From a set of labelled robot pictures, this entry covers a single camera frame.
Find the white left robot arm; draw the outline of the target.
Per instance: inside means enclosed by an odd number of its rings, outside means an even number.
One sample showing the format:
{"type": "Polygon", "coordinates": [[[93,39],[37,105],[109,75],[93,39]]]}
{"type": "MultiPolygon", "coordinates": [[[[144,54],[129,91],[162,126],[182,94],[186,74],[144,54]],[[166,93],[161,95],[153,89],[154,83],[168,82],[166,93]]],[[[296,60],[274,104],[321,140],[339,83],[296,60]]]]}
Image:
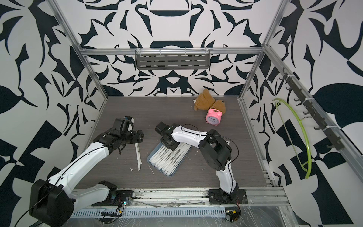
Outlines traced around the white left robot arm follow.
{"type": "Polygon", "coordinates": [[[75,192],[77,184],[101,160],[128,144],[143,141],[141,130],[134,130],[131,116],[115,119],[113,126],[99,134],[85,151],[59,173],[47,180],[37,180],[31,187],[29,215],[51,227],[65,224],[73,213],[91,205],[115,205],[120,199],[115,184],[101,181],[75,192]]]}

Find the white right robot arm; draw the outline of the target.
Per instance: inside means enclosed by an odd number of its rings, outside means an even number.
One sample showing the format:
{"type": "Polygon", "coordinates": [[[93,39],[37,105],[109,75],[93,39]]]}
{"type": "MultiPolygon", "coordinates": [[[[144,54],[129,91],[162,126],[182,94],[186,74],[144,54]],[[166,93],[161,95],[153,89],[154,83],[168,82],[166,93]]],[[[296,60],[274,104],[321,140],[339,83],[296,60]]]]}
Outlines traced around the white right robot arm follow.
{"type": "Polygon", "coordinates": [[[231,168],[232,149],[216,130],[195,131],[182,125],[169,126],[160,122],[155,131],[161,136],[160,142],[172,151],[181,143],[198,148],[207,164],[216,171],[220,190],[230,197],[235,195],[238,184],[231,168]]]}

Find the blue storage tray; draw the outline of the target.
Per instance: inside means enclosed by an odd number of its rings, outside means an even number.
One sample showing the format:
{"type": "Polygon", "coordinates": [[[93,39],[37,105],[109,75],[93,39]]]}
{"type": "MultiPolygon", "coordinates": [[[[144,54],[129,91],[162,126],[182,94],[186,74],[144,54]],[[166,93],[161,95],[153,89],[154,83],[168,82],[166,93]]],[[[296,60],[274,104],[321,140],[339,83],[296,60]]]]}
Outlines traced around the blue storage tray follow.
{"type": "Polygon", "coordinates": [[[147,157],[147,162],[167,177],[172,177],[191,149],[191,145],[180,143],[171,150],[161,142],[147,157]]]}

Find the left pile wrapped straw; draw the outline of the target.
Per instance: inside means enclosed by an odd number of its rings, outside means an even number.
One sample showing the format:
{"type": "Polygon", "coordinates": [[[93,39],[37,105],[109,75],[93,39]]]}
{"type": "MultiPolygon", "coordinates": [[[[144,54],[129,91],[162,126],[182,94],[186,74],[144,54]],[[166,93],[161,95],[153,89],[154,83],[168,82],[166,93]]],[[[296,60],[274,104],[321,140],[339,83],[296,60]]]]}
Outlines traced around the left pile wrapped straw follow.
{"type": "Polygon", "coordinates": [[[136,150],[136,156],[137,156],[137,164],[138,164],[138,170],[141,170],[141,165],[142,165],[142,161],[141,161],[141,156],[140,156],[140,148],[139,148],[139,144],[135,143],[135,150],[136,150]]]}

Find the brown teddy bear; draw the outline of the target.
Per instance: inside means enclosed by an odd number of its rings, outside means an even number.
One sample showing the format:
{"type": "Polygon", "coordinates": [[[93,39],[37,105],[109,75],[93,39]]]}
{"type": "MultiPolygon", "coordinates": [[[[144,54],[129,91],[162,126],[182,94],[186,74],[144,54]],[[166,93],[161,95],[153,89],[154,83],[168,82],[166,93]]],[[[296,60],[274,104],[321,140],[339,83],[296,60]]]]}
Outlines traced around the brown teddy bear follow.
{"type": "Polygon", "coordinates": [[[226,104],[223,100],[214,99],[208,89],[204,89],[202,93],[194,100],[194,110],[205,110],[216,109],[222,114],[226,113],[226,104]]]}

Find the pink alarm clock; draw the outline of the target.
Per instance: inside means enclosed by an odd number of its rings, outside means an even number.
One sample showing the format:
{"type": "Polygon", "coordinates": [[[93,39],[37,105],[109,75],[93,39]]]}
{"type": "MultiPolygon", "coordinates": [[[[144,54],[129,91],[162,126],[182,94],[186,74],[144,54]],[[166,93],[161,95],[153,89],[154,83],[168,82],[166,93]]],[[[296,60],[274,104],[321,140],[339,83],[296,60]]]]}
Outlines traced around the pink alarm clock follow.
{"type": "Polygon", "coordinates": [[[222,115],[222,112],[217,109],[209,109],[205,120],[208,124],[217,126],[221,123],[222,115]]]}

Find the green clothes hanger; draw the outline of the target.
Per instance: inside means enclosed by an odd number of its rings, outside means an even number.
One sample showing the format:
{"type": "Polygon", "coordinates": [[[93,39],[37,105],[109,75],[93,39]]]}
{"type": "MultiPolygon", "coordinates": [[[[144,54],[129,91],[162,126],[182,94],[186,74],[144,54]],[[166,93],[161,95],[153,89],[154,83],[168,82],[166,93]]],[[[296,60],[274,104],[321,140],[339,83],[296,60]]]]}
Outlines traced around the green clothes hanger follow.
{"type": "Polygon", "coordinates": [[[302,169],[302,171],[305,172],[305,176],[304,178],[305,179],[309,179],[310,176],[311,176],[311,173],[312,173],[312,167],[313,167],[313,158],[312,158],[312,151],[311,151],[311,145],[310,145],[310,140],[309,140],[309,137],[307,135],[307,132],[306,132],[306,129],[305,129],[305,126],[303,124],[303,121],[302,119],[298,116],[297,112],[294,110],[294,108],[289,105],[287,103],[287,101],[285,101],[284,99],[282,98],[274,98],[273,99],[274,103],[275,103],[275,108],[278,112],[278,115],[280,117],[280,120],[283,124],[283,128],[287,134],[287,138],[290,142],[290,144],[293,146],[293,151],[296,155],[296,158],[298,160],[298,163],[302,169]],[[293,138],[292,136],[290,135],[290,132],[286,126],[286,123],[285,123],[285,120],[283,118],[283,115],[282,115],[282,112],[280,111],[280,106],[285,106],[292,114],[292,116],[295,118],[299,128],[300,128],[300,132],[301,134],[299,135],[300,139],[302,140],[302,143],[303,145],[305,146],[305,156],[306,156],[306,161],[302,162],[301,159],[299,158],[299,155],[297,153],[297,150],[296,150],[296,147],[295,147],[295,144],[293,142],[293,138]]]}

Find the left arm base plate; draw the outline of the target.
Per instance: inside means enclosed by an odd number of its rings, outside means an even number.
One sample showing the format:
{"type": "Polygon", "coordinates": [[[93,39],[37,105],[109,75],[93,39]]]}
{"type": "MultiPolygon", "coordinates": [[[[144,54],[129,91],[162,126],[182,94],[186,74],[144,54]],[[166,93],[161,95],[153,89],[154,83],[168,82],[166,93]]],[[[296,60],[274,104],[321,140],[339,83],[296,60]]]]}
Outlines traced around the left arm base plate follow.
{"type": "Polygon", "coordinates": [[[132,190],[110,191],[106,200],[92,204],[93,207],[101,206],[122,206],[132,200],[132,190]]]}

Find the grey wall shelf rack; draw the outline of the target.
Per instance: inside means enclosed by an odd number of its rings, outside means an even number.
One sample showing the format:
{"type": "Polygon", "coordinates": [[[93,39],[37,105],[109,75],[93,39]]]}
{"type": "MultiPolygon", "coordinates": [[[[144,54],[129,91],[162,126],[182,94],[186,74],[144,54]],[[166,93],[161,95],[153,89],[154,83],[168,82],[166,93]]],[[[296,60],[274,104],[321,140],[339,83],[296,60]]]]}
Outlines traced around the grey wall shelf rack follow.
{"type": "Polygon", "coordinates": [[[139,70],[205,70],[211,65],[211,53],[206,48],[137,49],[139,70]]]}

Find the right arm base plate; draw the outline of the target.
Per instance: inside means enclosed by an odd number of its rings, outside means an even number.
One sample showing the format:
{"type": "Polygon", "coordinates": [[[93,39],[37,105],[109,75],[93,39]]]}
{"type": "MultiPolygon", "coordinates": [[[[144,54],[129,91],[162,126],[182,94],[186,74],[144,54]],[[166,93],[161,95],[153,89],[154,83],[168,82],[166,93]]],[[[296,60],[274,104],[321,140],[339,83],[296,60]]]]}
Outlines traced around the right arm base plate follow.
{"type": "Polygon", "coordinates": [[[248,198],[244,189],[235,188],[231,194],[221,189],[209,189],[208,198],[210,204],[248,204],[248,198]]]}

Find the black wall hook rail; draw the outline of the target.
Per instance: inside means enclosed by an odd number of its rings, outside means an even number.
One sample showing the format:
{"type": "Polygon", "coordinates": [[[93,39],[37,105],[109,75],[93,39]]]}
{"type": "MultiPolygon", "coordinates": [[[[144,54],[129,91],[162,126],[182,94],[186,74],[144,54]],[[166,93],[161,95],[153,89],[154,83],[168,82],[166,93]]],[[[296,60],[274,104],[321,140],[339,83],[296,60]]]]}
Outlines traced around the black wall hook rail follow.
{"type": "Polygon", "coordinates": [[[287,90],[291,90],[297,96],[295,102],[299,102],[306,109],[306,112],[303,112],[305,115],[304,118],[313,119],[317,127],[314,127],[316,131],[322,131],[331,145],[328,145],[327,148],[335,148],[336,150],[342,150],[345,148],[344,144],[341,142],[341,137],[338,136],[334,131],[334,126],[328,124],[328,120],[326,117],[322,115],[322,111],[318,109],[318,104],[311,95],[308,95],[308,92],[303,88],[302,85],[299,84],[299,81],[296,79],[295,75],[288,75],[285,72],[285,68],[283,68],[283,77],[280,80],[285,80],[288,84],[289,88],[287,90]]]}

